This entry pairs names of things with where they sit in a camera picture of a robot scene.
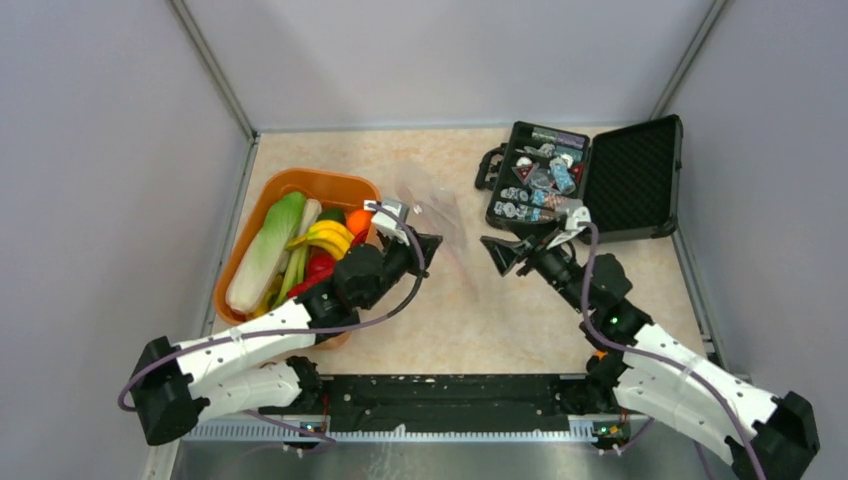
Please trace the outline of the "clear zip top bag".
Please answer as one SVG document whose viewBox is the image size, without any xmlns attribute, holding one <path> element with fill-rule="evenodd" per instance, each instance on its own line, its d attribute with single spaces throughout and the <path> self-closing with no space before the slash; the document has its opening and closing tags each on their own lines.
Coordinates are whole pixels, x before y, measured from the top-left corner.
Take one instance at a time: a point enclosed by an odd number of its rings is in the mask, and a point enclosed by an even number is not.
<svg viewBox="0 0 848 480">
<path fill-rule="evenodd" d="M 416 227 L 443 238 L 439 251 L 450 265 L 452 288 L 478 303 L 480 290 L 469 264 L 466 228 L 454 191 L 435 181 L 419 164 L 405 162 L 396 168 L 395 193 L 409 206 Z"/>
</svg>

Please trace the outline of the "green napa cabbage toy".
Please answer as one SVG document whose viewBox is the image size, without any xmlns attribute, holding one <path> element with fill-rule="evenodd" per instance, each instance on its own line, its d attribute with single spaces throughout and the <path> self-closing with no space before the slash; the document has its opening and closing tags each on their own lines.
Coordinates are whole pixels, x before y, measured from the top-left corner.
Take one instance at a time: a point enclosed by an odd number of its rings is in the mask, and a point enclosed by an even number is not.
<svg viewBox="0 0 848 480">
<path fill-rule="evenodd" d="M 276 276 L 286 245 L 298 231 L 307 197 L 288 193 L 268 209 L 263 223 L 242 256 L 225 294 L 225 302 L 239 314 L 260 305 Z"/>
</svg>

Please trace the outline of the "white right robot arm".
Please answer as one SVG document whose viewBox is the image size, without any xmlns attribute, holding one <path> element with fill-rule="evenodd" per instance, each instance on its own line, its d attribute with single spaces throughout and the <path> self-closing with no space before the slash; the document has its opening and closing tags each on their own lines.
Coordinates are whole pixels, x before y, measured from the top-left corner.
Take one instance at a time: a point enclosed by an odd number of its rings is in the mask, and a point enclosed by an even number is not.
<svg viewBox="0 0 848 480">
<path fill-rule="evenodd" d="M 713 452 L 739 479 L 800 479 L 820 451 L 811 403 L 725 371 L 673 338 L 627 300 L 632 288 L 612 254 L 586 265 L 529 237 L 483 236 L 501 275 L 536 273 L 577 312 L 596 352 L 587 361 L 586 398 L 600 412 L 645 414 Z"/>
</svg>

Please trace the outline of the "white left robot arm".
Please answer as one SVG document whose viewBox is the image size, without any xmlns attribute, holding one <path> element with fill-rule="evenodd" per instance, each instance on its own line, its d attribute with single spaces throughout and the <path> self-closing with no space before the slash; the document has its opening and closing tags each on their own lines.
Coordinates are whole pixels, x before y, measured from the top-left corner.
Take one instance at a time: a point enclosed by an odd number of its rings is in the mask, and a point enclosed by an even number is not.
<svg viewBox="0 0 848 480">
<path fill-rule="evenodd" d="M 119 396 L 120 407 L 136 413 L 150 446 L 237 412 L 314 410 L 323 382 L 300 350 L 364 328 L 361 311 L 410 274 L 413 289 L 390 313 L 402 311 L 442 242 L 439 235 L 412 232 L 406 241 L 383 238 L 381 247 L 356 245 L 327 278 L 256 319 L 201 339 L 173 343 L 162 336 L 148 342 Z"/>
</svg>

